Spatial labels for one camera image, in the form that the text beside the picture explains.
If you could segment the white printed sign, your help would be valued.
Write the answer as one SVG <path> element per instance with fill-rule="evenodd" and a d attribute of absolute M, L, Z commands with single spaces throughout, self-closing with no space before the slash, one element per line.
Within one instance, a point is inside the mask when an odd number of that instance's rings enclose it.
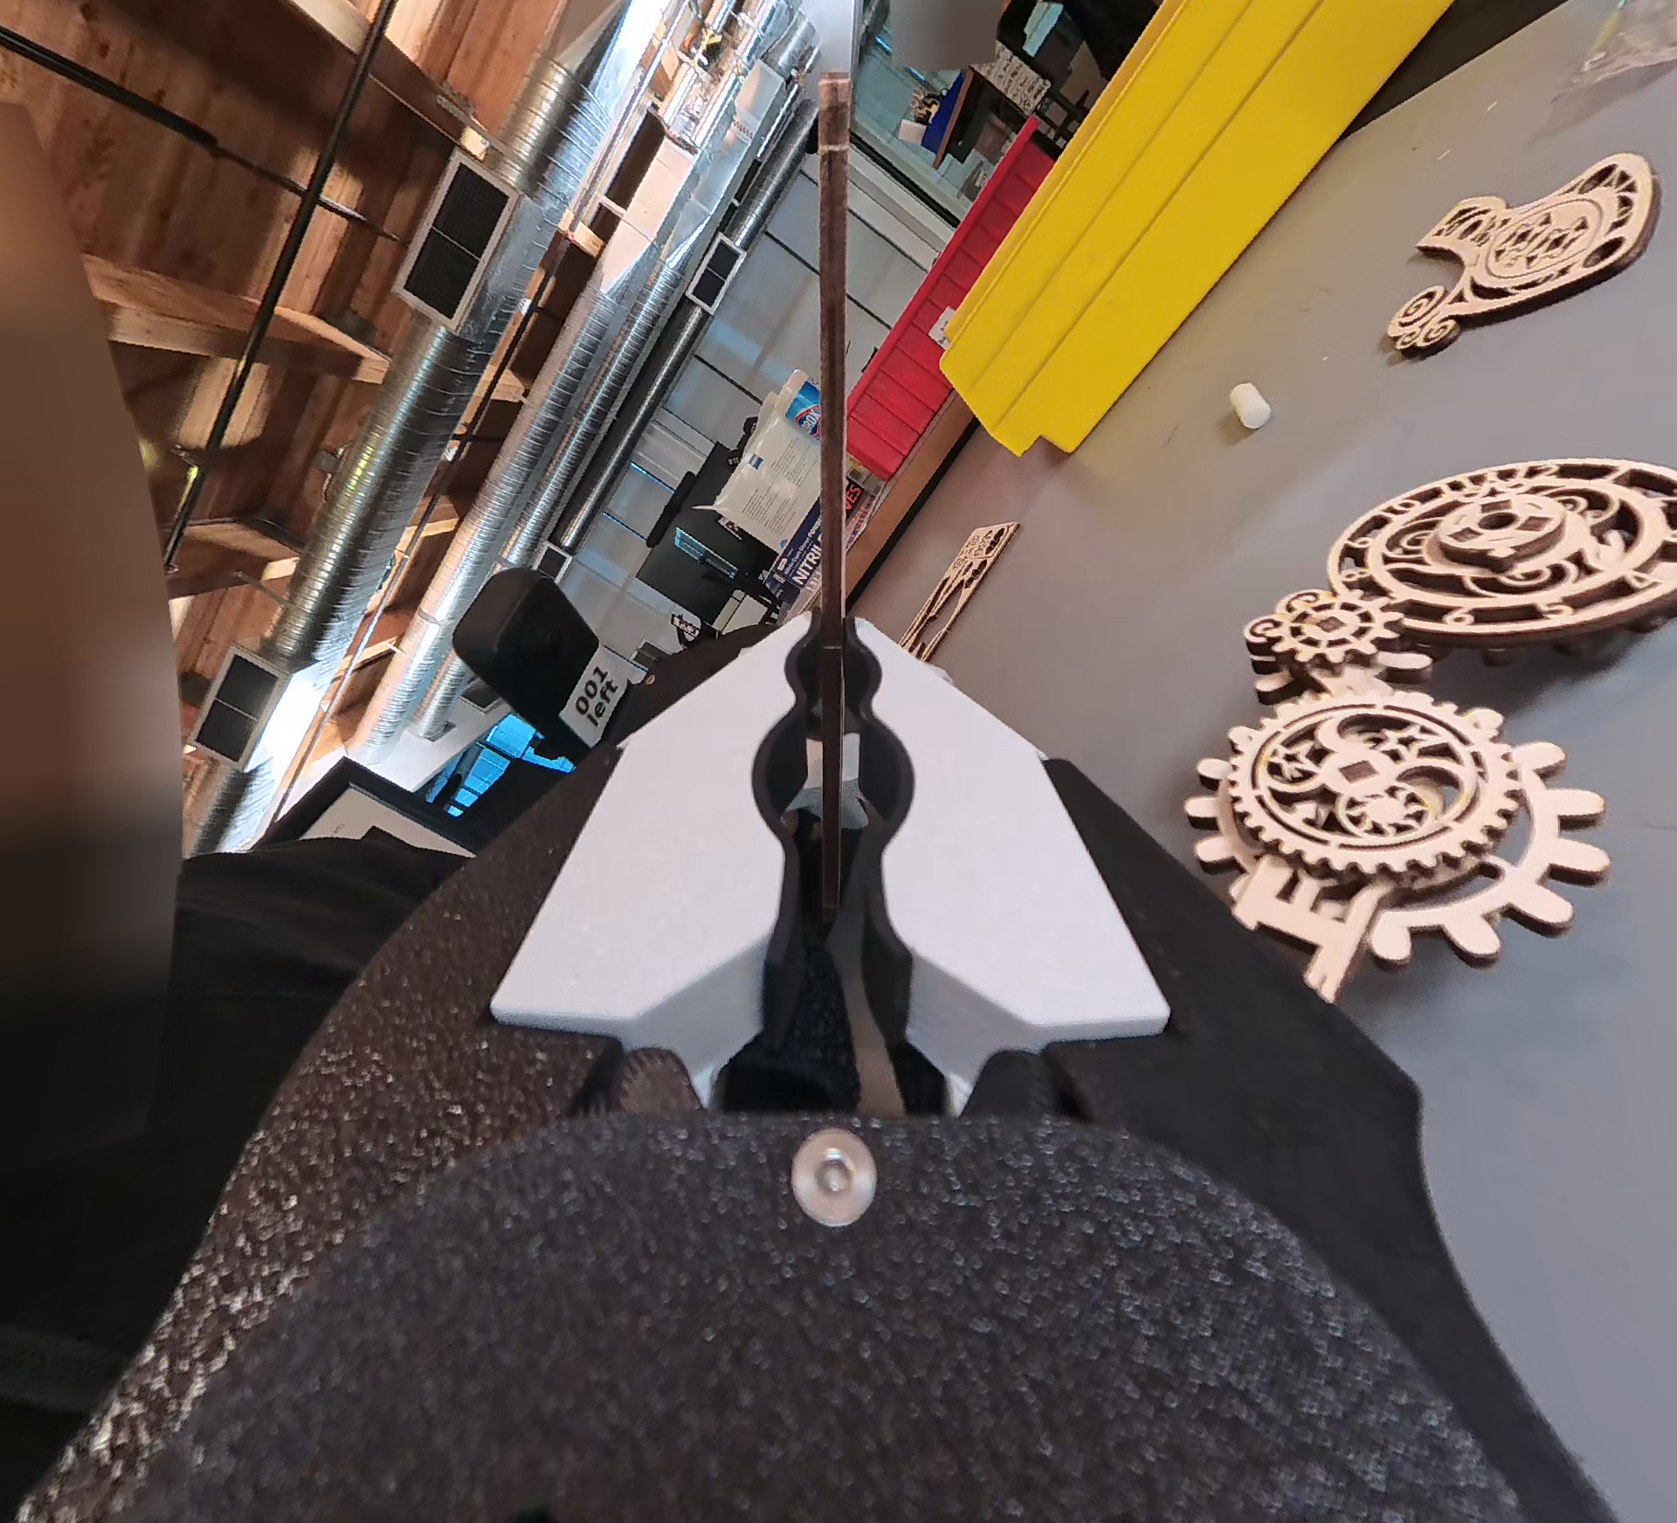
<path fill-rule="evenodd" d="M 820 476 L 819 420 L 810 427 L 796 411 L 764 413 L 712 508 L 743 536 L 780 551 L 819 506 Z"/>

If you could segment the blue glove box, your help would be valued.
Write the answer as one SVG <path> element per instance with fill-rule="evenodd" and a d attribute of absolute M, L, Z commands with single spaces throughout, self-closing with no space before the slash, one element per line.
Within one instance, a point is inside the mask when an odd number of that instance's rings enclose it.
<path fill-rule="evenodd" d="M 855 469 L 847 471 L 843 529 L 843 550 L 847 553 L 864 529 L 876 497 L 876 485 L 868 476 Z M 766 578 L 766 586 L 775 595 L 780 613 L 790 611 L 790 606 L 810 586 L 815 586 L 815 592 L 820 590 L 822 539 L 822 508 L 820 501 L 815 499 L 776 555 Z"/>

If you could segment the red plastic bin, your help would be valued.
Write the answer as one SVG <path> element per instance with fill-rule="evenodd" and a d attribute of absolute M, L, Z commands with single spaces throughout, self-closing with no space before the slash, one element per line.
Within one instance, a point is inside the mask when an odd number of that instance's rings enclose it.
<path fill-rule="evenodd" d="M 871 478 L 890 483 L 941 411 L 950 385 L 933 332 L 945 330 L 1050 169 L 1045 139 L 1026 125 L 848 390 L 847 457 Z"/>

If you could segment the clear plastic bag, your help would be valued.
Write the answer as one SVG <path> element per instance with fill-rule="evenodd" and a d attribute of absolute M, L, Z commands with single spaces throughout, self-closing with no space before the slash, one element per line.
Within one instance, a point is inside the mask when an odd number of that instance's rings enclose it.
<path fill-rule="evenodd" d="M 1675 0 L 1620 0 L 1564 90 L 1578 92 L 1673 64 Z"/>

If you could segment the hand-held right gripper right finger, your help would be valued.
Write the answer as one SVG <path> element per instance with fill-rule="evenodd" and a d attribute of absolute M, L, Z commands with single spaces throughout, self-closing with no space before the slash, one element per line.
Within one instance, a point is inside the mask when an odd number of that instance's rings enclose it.
<path fill-rule="evenodd" d="M 887 1050 L 959 1111 L 997 1053 L 1159 1036 L 1162 990 L 1047 760 L 861 618 L 847 688 L 861 974 Z"/>

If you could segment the person's black hoodie torso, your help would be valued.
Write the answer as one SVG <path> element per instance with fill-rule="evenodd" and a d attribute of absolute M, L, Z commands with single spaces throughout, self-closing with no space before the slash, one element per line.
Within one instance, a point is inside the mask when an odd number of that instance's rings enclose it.
<path fill-rule="evenodd" d="M 143 1130 L 3 1173 L 3 1467 L 43 1466 L 113 1388 L 324 1013 L 466 864 L 375 832 L 182 865 Z"/>

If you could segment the yellow plastic bin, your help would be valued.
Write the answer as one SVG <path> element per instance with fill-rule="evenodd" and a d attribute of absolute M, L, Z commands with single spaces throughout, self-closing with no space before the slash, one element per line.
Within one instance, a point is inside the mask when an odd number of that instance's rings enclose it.
<path fill-rule="evenodd" d="M 994 443 L 1073 451 L 1455 0 L 1166 0 L 948 325 Z"/>

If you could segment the silver air duct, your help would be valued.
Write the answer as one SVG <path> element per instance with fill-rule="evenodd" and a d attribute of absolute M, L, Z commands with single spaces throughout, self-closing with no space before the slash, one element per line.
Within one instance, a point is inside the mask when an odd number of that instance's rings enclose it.
<path fill-rule="evenodd" d="M 682 274 L 713 236 L 764 125 L 775 123 L 789 83 L 808 58 L 801 14 L 776 0 L 706 122 L 699 151 L 654 239 L 617 279 L 601 281 L 575 334 L 555 344 L 531 397 L 455 530 L 385 674 L 366 702 L 348 755 L 378 764 L 408 727 L 433 741 L 464 683 L 452 632 L 494 571 L 522 567 L 540 548 L 557 502 L 608 423 L 643 350 L 654 339 Z"/>
<path fill-rule="evenodd" d="M 529 69 L 501 141 L 499 174 L 519 204 L 466 299 L 464 329 L 412 315 L 385 381 L 324 495 L 313 532 L 261 658 L 282 672 L 273 715 L 252 758 L 220 767 L 191 802 L 185 851 L 236 850 L 255 837 L 276 781 L 289 769 L 366 606 L 436 474 L 445 444 L 547 253 L 559 216 L 612 122 L 598 78 L 603 39 L 550 48 Z"/>

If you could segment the ornate wooden bracket piece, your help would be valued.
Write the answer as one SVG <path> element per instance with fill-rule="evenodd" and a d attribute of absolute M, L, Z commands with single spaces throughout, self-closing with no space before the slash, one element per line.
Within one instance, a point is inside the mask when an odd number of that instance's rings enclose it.
<path fill-rule="evenodd" d="M 1648 244 L 1661 213 L 1652 164 L 1631 151 L 1585 167 L 1559 190 L 1520 206 L 1468 197 L 1417 241 L 1457 276 L 1406 300 L 1387 323 L 1396 353 L 1422 357 L 1464 325 L 1538 309 L 1622 272 Z"/>

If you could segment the wooden puzzle sheet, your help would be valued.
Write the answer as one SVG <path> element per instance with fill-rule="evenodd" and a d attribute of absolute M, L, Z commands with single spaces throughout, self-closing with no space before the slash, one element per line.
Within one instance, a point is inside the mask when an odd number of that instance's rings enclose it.
<path fill-rule="evenodd" d="M 822 750 L 822 922 L 836 918 L 841 901 L 841 808 L 845 739 L 845 358 L 848 251 L 848 76 L 826 71 L 819 83 L 819 279 L 820 279 L 820 613 L 819 690 Z"/>
<path fill-rule="evenodd" d="M 1017 530 L 1017 523 L 975 529 L 957 550 L 908 629 L 896 641 L 899 648 L 917 660 L 931 662 L 936 648 L 954 629 Z"/>

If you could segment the wooden gear assembly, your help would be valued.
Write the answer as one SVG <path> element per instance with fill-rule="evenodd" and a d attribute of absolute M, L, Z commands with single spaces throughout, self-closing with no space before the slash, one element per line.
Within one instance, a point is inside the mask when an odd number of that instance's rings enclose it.
<path fill-rule="evenodd" d="M 1627 458 L 1497 464 L 1411 486 L 1354 520 L 1325 585 L 1245 629 L 1268 715 L 1197 765 L 1183 813 L 1233 916 L 1304 957 L 1333 1004 L 1359 965 L 1404 967 L 1417 939 L 1490 967 L 1501 929 L 1561 936 L 1561 885 L 1610 858 L 1582 832 L 1604 801 L 1559 778 L 1552 743 L 1427 692 L 1461 651 L 1504 662 L 1673 618 L 1675 476 Z"/>

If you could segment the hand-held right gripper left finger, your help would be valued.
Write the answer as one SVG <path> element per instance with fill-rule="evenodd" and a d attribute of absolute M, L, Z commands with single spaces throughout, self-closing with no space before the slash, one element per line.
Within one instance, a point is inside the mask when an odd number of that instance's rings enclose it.
<path fill-rule="evenodd" d="M 827 1109 L 827 960 L 797 913 L 799 616 L 624 737 L 491 997 L 496 1023 L 668 1051 L 701 1099 Z"/>

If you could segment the black framed marker board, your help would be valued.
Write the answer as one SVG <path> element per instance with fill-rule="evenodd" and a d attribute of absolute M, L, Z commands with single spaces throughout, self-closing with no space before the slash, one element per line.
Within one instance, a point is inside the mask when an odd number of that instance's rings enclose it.
<path fill-rule="evenodd" d="M 420 794 L 380 778 L 354 760 L 336 760 L 299 801 L 264 830 L 259 844 L 310 839 L 391 839 L 426 851 L 471 858 L 469 830 Z"/>

